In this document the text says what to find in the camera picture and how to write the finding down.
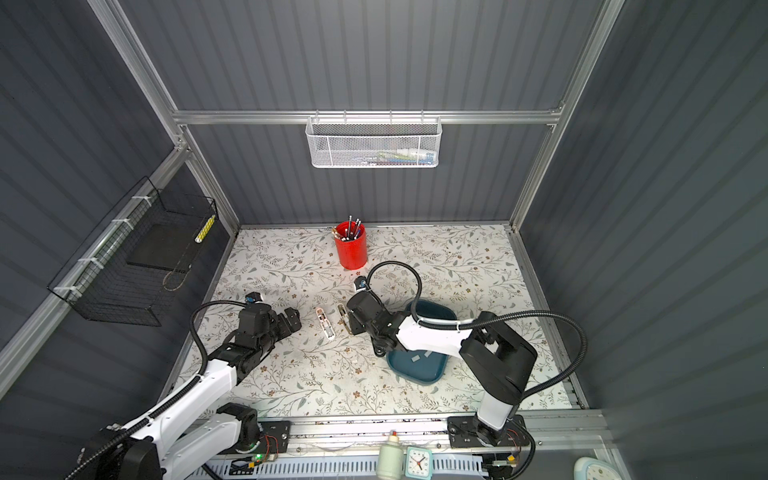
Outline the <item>pink eraser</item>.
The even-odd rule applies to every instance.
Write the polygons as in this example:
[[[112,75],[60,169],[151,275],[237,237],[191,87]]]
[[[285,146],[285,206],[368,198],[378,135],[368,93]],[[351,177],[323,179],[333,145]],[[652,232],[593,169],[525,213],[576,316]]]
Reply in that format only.
[[[333,329],[332,323],[328,319],[325,311],[322,308],[318,307],[315,310],[315,313],[316,313],[317,320],[318,320],[318,322],[320,324],[320,327],[321,327],[321,329],[322,329],[326,339],[329,340],[329,341],[334,340],[335,337],[336,337],[336,334],[335,334],[335,331]]]

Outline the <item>teal plastic tray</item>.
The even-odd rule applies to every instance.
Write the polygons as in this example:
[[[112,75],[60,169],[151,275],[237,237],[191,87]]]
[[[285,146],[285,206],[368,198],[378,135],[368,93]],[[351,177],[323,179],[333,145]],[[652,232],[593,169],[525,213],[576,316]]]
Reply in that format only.
[[[416,312],[433,319],[457,319],[450,308],[428,300],[419,300]],[[429,350],[392,351],[386,356],[387,364],[395,374],[422,386],[432,385],[442,378],[447,359],[447,355]]]

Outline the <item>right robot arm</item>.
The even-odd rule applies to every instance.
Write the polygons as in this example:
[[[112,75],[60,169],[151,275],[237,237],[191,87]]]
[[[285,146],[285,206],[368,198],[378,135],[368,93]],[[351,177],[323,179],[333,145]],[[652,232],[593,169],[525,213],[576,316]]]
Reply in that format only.
[[[503,430],[522,403],[538,353],[501,317],[482,312],[479,325],[416,319],[406,311],[389,311],[369,290],[355,293],[347,309],[369,334],[376,354],[424,350],[463,360],[484,390],[476,418],[487,431]]]

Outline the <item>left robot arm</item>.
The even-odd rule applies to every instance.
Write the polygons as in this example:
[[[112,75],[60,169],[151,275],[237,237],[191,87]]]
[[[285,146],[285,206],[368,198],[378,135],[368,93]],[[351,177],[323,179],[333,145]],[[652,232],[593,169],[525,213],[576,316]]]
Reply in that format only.
[[[255,409],[229,402],[195,421],[255,370],[276,344],[298,332],[300,313],[282,313],[256,294],[240,303],[239,326],[213,352],[190,331],[200,369],[157,405],[123,426],[105,427],[82,449],[71,479],[184,479],[222,451],[259,463],[284,451],[287,435],[269,433]]]

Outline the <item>red pencil cup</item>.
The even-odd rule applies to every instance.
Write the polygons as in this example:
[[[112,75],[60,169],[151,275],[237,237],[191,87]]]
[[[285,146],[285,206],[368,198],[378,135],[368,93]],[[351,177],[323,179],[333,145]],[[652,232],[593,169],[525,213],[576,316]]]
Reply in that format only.
[[[358,270],[367,263],[367,233],[361,222],[343,221],[332,229],[332,235],[343,268]]]

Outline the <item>yellow marker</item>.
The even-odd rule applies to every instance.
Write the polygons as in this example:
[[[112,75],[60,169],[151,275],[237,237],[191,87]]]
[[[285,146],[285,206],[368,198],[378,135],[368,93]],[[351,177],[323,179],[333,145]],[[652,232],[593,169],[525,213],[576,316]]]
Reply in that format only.
[[[205,240],[206,236],[214,226],[216,219],[217,215],[213,214],[205,221],[194,238],[196,244],[201,244]]]

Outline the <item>black notebook in basket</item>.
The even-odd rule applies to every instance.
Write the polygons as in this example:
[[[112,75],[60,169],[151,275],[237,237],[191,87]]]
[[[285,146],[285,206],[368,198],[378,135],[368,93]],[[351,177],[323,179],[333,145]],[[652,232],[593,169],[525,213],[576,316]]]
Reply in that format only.
[[[194,227],[153,224],[127,257],[131,266],[187,273],[202,244],[196,244]]]

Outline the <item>white glue bottle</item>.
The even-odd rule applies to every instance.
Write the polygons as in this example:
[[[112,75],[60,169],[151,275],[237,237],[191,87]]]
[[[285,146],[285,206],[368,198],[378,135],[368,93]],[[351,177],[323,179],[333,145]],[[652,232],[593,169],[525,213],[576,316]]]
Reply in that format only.
[[[380,446],[376,476],[381,480],[400,480],[404,471],[404,451],[396,431],[391,431]]]

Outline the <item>small teal clock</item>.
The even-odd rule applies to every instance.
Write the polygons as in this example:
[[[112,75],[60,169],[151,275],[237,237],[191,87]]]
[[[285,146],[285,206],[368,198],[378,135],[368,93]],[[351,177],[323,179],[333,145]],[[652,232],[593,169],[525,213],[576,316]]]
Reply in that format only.
[[[405,477],[413,480],[431,480],[433,476],[432,452],[429,449],[410,446],[405,455]]]

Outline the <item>pale round object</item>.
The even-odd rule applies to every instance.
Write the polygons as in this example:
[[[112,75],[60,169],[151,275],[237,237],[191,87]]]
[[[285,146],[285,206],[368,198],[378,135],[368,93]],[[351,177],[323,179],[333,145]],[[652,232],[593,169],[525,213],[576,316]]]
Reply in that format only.
[[[611,464],[592,457],[581,457],[573,469],[574,480],[622,480],[620,472]]]

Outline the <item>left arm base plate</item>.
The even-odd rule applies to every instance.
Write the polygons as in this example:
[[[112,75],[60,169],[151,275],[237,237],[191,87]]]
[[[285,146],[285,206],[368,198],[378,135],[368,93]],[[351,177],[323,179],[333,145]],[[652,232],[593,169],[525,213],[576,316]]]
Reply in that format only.
[[[282,421],[260,421],[257,427],[245,426],[238,433],[233,445],[220,450],[219,454],[269,454],[287,452],[292,423]]]

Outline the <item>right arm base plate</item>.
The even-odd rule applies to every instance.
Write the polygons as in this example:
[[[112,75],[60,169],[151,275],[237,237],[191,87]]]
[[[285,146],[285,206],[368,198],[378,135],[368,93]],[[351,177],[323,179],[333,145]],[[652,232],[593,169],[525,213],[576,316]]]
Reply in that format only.
[[[521,415],[509,417],[500,430],[493,430],[477,416],[451,416],[446,423],[452,448],[510,447],[519,450],[531,442]]]

